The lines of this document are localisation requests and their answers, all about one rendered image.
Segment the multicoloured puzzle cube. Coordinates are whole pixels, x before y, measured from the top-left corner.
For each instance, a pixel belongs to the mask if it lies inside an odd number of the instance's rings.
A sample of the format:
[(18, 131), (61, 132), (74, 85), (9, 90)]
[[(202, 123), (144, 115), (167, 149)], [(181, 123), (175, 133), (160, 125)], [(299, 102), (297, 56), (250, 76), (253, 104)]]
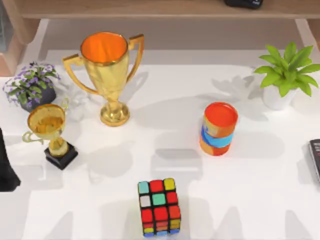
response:
[(180, 232), (182, 215), (173, 178), (140, 181), (137, 192), (144, 237)]

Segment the wooden shelf unit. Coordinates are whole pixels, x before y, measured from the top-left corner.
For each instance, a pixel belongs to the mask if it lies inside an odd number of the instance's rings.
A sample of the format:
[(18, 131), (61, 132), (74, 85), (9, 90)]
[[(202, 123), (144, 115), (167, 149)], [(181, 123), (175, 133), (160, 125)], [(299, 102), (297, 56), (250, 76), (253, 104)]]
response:
[(255, 54), (263, 44), (316, 44), (320, 61), (320, 0), (264, 0), (253, 10), (224, 0), (0, 0), (14, 30), (8, 63), (59, 65), (77, 54), (91, 33), (126, 38), (145, 35), (144, 64), (186, 64), (195, 52), (208, 63), (209, 50)]

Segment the orange and blue can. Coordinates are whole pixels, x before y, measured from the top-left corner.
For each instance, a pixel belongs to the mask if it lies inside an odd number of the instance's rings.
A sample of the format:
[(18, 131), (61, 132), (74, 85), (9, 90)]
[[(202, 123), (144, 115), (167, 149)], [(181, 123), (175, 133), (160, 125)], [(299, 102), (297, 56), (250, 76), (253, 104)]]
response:
[(238, 121), (237, 110), (226, 102), (209, 104), (203, 115), (199, 144), (211, 156), (225, 154), (231, 145)]

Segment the large gold trophy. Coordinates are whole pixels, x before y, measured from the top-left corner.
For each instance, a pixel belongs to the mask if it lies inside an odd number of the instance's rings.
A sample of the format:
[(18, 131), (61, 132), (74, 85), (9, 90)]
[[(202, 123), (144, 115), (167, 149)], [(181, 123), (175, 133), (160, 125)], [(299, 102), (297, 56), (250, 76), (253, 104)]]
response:
[[(100, 110), (100, 120), (104, 124), (118, 127), (130, 118), (129, 108), (119, 101), (119, 97), (135, 75), (144, 49), (143, 34), (126, 39), (121, 34), (102, 31), (83, 40), (81, 54), (63, 58), (67, 74), (78, 87), (106, 99), (107, 103)], [(72, 65), (85, 67), (94, 88), (86, 86), (76, 77)]]

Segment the purple flower plant dark pot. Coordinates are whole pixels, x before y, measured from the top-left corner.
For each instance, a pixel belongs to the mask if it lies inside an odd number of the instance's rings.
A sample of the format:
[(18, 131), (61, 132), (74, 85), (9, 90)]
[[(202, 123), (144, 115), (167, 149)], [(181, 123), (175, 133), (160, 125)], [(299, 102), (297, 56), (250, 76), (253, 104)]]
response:
[(50, 63), (35, 61), (24, 66), (16, 76), (7, 80), (2, 87), (10, 103), (21, 106), (27, 112), (52, 103), (57, 95), (53, 79), (60, 80), (60, 75)]

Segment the green plant white pot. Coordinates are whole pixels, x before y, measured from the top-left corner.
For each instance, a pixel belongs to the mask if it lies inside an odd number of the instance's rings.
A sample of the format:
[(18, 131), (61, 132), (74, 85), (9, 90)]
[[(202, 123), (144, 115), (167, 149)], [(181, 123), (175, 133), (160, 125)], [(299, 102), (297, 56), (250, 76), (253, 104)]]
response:
[(256, 68), (254, 73), (265, 75), (260, 88), (263, 89), (262, 100), (268, 108), (283, 110), (291, 104), (297, 91), (311, 97), (311, 87), (319, 88), (318, 82), (310, 76), (320, 72), (320, 63), (313, 63), (310, 58), (313, 48), (309, 45), (297, 49), (297, 45), (290, 42), (281, 54), (275, 46), (266, 45), (268, 54), (259, 58), (269, 65)]

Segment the black object on shelf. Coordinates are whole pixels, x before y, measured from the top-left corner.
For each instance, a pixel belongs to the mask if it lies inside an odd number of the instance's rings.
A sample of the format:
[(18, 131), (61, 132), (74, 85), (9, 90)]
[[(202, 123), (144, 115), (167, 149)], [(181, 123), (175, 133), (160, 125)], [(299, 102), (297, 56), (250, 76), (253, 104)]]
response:
[(251, 10), (259, 9), (264, 0), (223, 0), (229, 7), (246, 8)]

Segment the small gold trophy black base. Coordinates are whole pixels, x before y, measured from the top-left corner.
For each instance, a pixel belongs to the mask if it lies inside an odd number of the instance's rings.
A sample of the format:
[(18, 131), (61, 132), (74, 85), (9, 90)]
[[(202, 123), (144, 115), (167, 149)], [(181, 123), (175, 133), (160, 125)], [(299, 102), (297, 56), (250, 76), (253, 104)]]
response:
[(27, 118), (29, 131), (22, 135), (25, 143), (49, 141), (44, 150), (48, 162), (64, 170), (77, 157), (76, 148), (62, 137), (66, 126), (66, 111), (69, 99), (60, 105), (44, 104), (35, 108)]

